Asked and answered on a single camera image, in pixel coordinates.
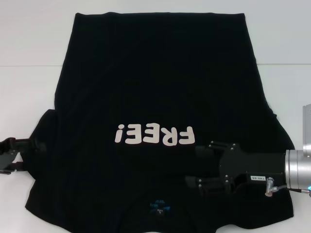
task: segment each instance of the white background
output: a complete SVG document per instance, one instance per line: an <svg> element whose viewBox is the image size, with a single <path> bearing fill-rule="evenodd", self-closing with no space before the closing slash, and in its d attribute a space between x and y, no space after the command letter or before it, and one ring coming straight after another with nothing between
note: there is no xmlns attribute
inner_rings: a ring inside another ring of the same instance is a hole
<svg viewBox="0 0 311 233"><path fill-rule="evenodd" d="M0 141L29 137L53 108L77 12L245 13L266 98L302 149L302 106L311 103L309 0L0 0ZM33 183L27 172L0 175L0 233L66 232L24 208ZM309 233L311 199L291 195L294 218L249 232ZM225 226L217 232L246 231Z"/></svg>

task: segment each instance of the t-shirt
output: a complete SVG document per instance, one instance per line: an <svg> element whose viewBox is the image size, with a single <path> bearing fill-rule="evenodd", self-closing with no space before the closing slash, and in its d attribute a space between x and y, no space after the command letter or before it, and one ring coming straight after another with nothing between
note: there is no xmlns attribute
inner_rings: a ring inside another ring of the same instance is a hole
<svg viewBox="0 0 311 233"><path fill-rule="evenodd" d="M294 148L265 99L244 14L76 14L55 110L32 138L47 152L22 154L35 178L26 208L73 233L214 233L293 216L286 190L201 196L184 182L218 175L195 154L211 140Z"/></svg>

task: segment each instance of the black clamp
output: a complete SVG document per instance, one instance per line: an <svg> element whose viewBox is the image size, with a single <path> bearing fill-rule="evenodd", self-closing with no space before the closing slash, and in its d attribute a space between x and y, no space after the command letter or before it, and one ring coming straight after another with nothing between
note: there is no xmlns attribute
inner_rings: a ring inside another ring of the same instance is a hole
<svg viewBox="0 0 311 233"><path fill-rule="evenodd" d="M23 162L13 163L19 152L28 150L45 151L45 145L32 139L7 138L0 142L0 174L10 175L14 171L24 171Z"/></svg>
<svg viewBox="0 0 311 233"><path fill-rule="evenodd" d="M211 141L206 146L197 146L195 148L197 157L220 156L219 177L203 178L195 176L186 176L185 181L189 188L198 188L201 195L227 193L231 194L235 189L234 176L231 169L228 169L228 163L224 163L224 158L234 157L234 153L239 151L239 145L235 143L222 143Z"/></svg>

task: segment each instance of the blue logo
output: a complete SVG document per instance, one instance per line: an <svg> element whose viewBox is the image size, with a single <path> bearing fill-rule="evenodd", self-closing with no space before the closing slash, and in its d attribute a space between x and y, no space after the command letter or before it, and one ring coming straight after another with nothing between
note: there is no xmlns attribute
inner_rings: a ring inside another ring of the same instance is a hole
<svg viewBox="0 0 311 233"><path fill-rule="evenodd" d="M154 203L150 203L150 208L150 213L157 216L164 216L165 213L171 210L171 207L167 206L163 200L156 200Z"/></svg>

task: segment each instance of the silver cylinder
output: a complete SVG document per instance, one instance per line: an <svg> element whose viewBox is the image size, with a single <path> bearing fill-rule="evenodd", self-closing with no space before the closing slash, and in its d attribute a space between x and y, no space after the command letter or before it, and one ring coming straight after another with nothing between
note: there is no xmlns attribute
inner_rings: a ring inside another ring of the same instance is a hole
<svg viewBox="0 0 311 233"><path fill-rule="evenodd" d="M305 156L311 156L311 104L303 106L302 111L303 153Z"/></svg>
<svg viewBox="0 0 311 233"><path fill-rule="evenodd" d="M303 150L287 150L285 174L288 188L308 190L311 187L311 158Z"/></svg>

